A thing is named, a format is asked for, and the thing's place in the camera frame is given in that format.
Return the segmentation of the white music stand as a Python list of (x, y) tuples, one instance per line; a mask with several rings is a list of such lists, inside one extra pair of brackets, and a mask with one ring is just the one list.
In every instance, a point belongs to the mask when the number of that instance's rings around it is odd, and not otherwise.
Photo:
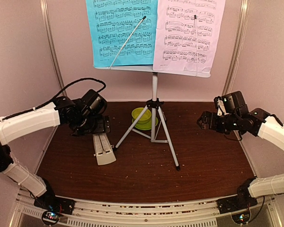
[[(138, 117), (135, 119), (135, 121), (130, 125), (130, 127), (127, 129), (127, 131), (124, 133), (124, 135), (121, 137), (121, 139), (117, 142), (116, 145), (113, 146), (113, 151), (117, 151), (118, 148), (120, 147), (121, 143), (125, 140), (125, 138), (128, 136), (128, 134), (133, 131), (135, 133), (138, 133), (146, 138), (148, 138), (150, 140), (151, 143), (167, 143), (169, 145), (174, 163), (175, 163), (175, 168), (176, 170), (180, 170), (180, 164), (178, 162), (178, 158), (177, 155), (175, 153), (174, 150), (174, 146), (172, 144), (171, 138), (170, 138), (170, 134), (166, 125), (166, 118), (165, 115), (163, 113), (163, 110), (161, 108), (161, 106), (164, 103), (161, 102), (158, 98), (158, 72), (152, 72), (152, 98), (148, 101), (146, 101), (146, 105), (145, 107), (142, 109), (142, 111), (140, 112), (140, 114), (138, 115)], [(138, 131), (134, 128), (134, 126), (136, 125), (136, 123), (138, 123), (138, 121), (142, 118), (142, 116), (148, 111), (151, 110), (151, 134), (150, 136)], [(158, 118), (159, 122), (158, 125), (156, 126), (156, 117)], [(166, 135), (166, 139), (165, 140), (158, 140), (157, 139), (157, 135), (159, 133), (160, 127), (163, 127), (163, 130), (165, 132)]]

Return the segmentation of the blue sheet music page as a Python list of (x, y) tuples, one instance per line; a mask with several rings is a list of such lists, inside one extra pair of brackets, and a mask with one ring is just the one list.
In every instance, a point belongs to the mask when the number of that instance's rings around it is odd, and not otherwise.
[(88, 0), (94, 67), (152, 65), (156, 0)]

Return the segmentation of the grey metronome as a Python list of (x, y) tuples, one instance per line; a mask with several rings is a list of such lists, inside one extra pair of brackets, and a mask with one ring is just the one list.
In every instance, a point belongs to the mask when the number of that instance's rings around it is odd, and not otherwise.
[(104, 166), (116, 161), (108, 136), (106, 133), (93, 134), (93, 144), (97, 164)]

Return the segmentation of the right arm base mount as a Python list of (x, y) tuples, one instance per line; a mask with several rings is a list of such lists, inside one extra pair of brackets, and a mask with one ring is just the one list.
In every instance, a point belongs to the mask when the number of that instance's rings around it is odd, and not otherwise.
[(253, 219), (250, 208), (258, 204), (257, 199), (240, 201), (238, 196), (232, 196), (217, 200), (220, 214), (230, 213), (235, 224), (247, 225)]

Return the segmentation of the purple sheet music page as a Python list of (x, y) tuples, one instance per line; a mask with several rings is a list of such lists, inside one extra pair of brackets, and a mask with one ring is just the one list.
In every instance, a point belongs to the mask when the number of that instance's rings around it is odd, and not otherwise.
[(153, 71), (210, 77), (224, 0), (160, 0)]

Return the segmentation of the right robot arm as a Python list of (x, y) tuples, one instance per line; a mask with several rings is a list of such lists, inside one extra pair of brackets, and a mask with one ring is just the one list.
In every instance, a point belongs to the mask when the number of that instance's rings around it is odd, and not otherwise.
[[(197, 120), (203, 130), (213, 130), (224, 135), (237, 131), (239, 135), (246, 132), (264, 139), (284, 151), (284, 124), (272, 113), (261, 108), (249, 111), (243, 94), (232, 92), (214, 98), (214, 112), (204, 111)], [(284, 174), (266, 178), (246, 180), (233, 198), (233, 205), (242, 209), (251, 202), (251, 198), (267, 195), (284, 194)]]

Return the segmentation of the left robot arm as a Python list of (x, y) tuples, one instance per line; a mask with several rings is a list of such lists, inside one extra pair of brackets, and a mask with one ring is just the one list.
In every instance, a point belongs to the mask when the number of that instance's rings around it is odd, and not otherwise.
[(25, 187), (48, 210), (59, 205), (50, 184), (13, 159), (8, 144), (33, 132), (64, 124), (70, 127), (74, 136), (108, 131), (108, 117), (103, 116), (107, 101), (100, 95), (102, 88), (98, 91), (90, 89), (78, 99), (62, 96), (65, 90), (62, 88), (37, 107), (0, 117), (0, 173)]

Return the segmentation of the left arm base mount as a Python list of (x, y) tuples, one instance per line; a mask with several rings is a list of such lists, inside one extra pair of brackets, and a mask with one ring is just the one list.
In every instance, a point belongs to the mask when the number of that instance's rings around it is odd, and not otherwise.
[(35, 199), (34, 206), (43, 208), (41, 221), (47, 226), (56, 225), (64, 215), (71, 215), (74, 210), (75, 200), (56, 197), (53, 205), (46, 205), (40, 198)]

